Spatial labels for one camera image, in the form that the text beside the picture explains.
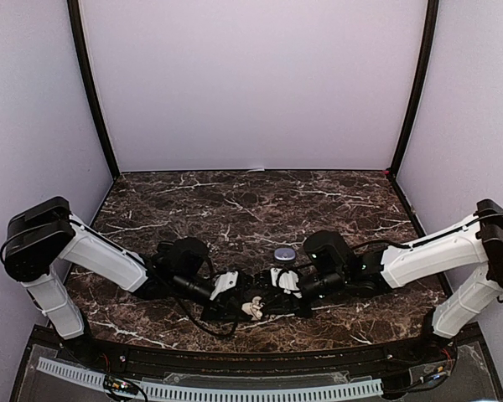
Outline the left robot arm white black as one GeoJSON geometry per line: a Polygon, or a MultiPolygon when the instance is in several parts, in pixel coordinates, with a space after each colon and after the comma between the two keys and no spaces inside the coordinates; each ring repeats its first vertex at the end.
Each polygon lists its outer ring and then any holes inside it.
{"type": "Polygon", "coordinates": [[[65,198],[54,197],[11,218],[0,261],[84,365],[101,359],[101,345],[87,335],[80,308],[54,272],[56,260],[79,265],[143,300],[188,299],[229,312],[234,321],[242,316],[239,306],[226,307],[219,300],[242,283],[241,273],[229,271],[208,280],[197,277],[210,258],[206,246],[196,238],[172,243],[162,256],[139,255],[97,233],[70,211],[65,198]]]}

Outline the beige earbud charging case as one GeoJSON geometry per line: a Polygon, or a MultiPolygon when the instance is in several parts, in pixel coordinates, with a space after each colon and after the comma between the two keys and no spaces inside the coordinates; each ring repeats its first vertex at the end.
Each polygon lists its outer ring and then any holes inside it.
{"type": "Polygon", "coordinates": [[[245,302],[241,306],[241,310],[251,317],[252,321],[260,321],[262,319],[262,307],[264,303],[260,296],[254,296],[251,301],[245,302]]]}

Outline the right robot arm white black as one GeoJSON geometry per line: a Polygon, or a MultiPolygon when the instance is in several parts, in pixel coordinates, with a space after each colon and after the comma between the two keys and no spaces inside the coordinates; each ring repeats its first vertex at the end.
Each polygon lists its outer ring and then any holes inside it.
{"type": "Polygon", "coordinates": [[[503,295],[503,208],[491,199],[457,224],[408,243],[383,240],[381,249],[361,255],[343,236],[320,230],[303,249],[315,272],[299,276],[294,268],[272,268],[270,287],[293,297],[298,308],[330,294],[374,297],[421,278],[465,265],[475,269],[444,303],[424,320],[424,334],[411,346],[419,363],[429,363],[443,350],[443,340],[503,295]]]}

